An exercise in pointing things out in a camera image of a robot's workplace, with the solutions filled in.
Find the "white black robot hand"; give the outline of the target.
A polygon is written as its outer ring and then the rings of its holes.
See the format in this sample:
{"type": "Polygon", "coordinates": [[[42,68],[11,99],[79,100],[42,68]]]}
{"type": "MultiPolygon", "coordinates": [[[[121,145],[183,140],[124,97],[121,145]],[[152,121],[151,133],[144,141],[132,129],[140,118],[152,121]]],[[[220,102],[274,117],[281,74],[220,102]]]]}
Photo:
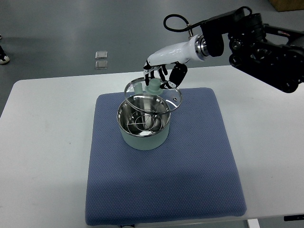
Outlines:
{"type": "Polygon", "coordinates": [[[177,88],[188,71],[185,64],[190,60],[205,60],[203,41],[203,35],[195,35],[187,42],[164,47],[150,55],[143,67],[145,84],[149,85],[157,71],[163,82],[161,89],[177,88]]]}

